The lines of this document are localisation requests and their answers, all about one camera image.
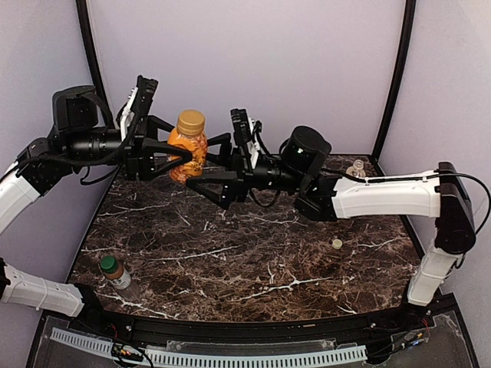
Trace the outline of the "orange juice bottle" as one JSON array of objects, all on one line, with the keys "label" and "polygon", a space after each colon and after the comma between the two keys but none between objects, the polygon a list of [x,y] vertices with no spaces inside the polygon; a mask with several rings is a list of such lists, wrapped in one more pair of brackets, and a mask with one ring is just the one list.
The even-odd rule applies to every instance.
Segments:
[{"label": "orange juice bottle", "polygon": [[198,110],[184,110],[177,119],[176,127],[170,133],[168,144],[192,153],[192,159],[169,172],[170,178],[185,184],[186,180],[203,174],[208,153],[205,134],[206,118]]}]

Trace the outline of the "cream bottle cap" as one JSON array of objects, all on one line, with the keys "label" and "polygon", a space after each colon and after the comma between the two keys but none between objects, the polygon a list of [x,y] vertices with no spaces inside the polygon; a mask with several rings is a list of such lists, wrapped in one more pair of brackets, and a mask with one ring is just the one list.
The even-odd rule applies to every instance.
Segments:
[{"label": "cream bottle cap", "polygon": [[335,239],[331,245],[334,249],[340,249],[343,245],[343,242],[340,239]]}]

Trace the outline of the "yellow tea bottle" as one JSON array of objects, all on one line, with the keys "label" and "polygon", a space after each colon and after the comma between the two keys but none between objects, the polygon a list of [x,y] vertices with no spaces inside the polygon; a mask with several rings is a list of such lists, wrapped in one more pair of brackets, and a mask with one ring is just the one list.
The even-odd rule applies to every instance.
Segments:
[{"label": "yellow tea bottle", "polygon": [[365,182],[367,174],[364,170],[364,162],[356,159],[345,171],[347,177],[357,182]]}]

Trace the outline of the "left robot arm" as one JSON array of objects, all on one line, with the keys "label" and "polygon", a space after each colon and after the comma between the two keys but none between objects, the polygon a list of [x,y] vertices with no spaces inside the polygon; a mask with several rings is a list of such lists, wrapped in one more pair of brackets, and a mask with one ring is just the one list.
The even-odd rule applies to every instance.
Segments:
[{"label": "left robot arm", "polygon": [[[54,94],[49,135],[26,146],[1,178],[1,229],[46,195],[62,178],[82,168],[125,168],[130,179],[148,181],[188,163],[193,155],[159,141],[172,127],[149,114],[157,81],[138,77],[118,121],[93,86]],[[1,301],[53,311],[74,320],[100,318],[101,303],[90,287],[62,284],[1,262]]]}]

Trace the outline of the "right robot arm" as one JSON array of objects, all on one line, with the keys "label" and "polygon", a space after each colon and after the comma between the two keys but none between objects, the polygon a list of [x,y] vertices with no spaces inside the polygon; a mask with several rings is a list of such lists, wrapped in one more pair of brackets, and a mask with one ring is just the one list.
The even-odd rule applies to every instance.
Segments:
[{"label": "right robot arm", "polygon": [[325,168],[331,145],[315,130],[297,126],[277,156],[249,152],[243,130],[226,171],[203,174],[186,186],[227,209],[253,189],[287,192],[293,206],[311,221],[335,222],[369,215],[415,215],[432,218],[436,235],[407,287],[407,303],[425,307],[453,264],[476,243],[472,204],[462,175],[451,163],[409,176],[356,178]]}]

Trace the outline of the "green cap coffee bottle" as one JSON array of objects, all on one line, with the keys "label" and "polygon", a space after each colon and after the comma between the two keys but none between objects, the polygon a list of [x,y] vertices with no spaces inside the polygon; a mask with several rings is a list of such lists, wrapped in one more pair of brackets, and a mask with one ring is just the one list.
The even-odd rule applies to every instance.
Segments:
[{"label": "green cap coffee bottle", "polygon": [[112,255],[106,255],[100,260],[100,268],[104,277],[124,300],[130,302],[139,301],[139,286],[123,263]]}]

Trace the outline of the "left black frame post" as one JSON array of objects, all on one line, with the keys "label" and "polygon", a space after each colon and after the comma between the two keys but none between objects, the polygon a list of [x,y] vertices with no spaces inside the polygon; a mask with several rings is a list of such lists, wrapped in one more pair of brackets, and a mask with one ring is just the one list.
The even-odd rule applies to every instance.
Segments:
[{"label": "left black frame post", "polygon": [[99,60],[95,47],[95,40],[91,28],[88,3],[86,0],[76,0],[75,5],[77,9],[78,24],[84,45],[87,66],[89,68],[91,80],[96,90],[95,94],[102,101],[101,112],[104,118],[104,124],[106,127],[111,128],[114,127],[114,118],[108,106],[107,94],[104,87],[101,68],[99,65]]}]

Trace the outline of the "black frame post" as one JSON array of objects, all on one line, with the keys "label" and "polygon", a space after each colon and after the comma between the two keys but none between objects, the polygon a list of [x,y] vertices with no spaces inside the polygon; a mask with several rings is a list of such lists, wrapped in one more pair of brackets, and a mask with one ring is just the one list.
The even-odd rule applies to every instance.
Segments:
[{"label": "black frame post", "polygon": [[86,0],[76,0],[75,5],[77,9],[78,24],[84,45],[87,66],[89,68],[91,80],[96,90],[95,94],[102,101],[101,112],[104,118],[104,124],[106,127],[111,128],[114,127],[114,118],[108,106],[107,94],[104,87],[101,68],[99,65],[99,60],[95,47],[95,40],[91,28],[88,3]]},{"label": "black frame post", "polygon": [[371,152],[371,158],[378,163],[386,143],[387,135],[394,115],[397,98],[400,92],[407,56],[410,48],[410,40],[414,26],[417,0],[406,0],[404,5],[404,15],[401,23],[400,39],[397,47],[397,55],[394,62],[394,71],[390,81],[384,112],[381,123]]}]

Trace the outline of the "black front rail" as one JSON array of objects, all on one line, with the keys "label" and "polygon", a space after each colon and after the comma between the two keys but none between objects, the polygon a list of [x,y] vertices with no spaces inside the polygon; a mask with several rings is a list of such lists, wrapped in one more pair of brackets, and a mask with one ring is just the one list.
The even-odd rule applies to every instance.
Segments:
[{"label": "black front rail", "polygon": [[165,344],[171,340],[197,343],[288,343],[334,339],[337,342],[385,340],[409,329],[397,309],[347,317],[293,322],[192,322],[109,312],[93,312],[87,323],[134,343]]}]

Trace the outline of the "right black frame post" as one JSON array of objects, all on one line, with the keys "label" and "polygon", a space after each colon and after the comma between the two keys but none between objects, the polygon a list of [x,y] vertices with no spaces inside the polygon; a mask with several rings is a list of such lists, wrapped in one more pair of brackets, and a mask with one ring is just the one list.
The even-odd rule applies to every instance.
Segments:
[{"label": "right black frame post", "polygon": [[371,158],[378,163],[386,143],[387,135],[394,115],[397,98],[400,92],[407,56],[410,48],[410,40],[414,26],[417,0],[406,0],[404,5],[404,15],[401,23],[400,39],[397,47],[397,55],[394,62],[394,71],[390,81],[384,112],[381,123],[371,152]]}]

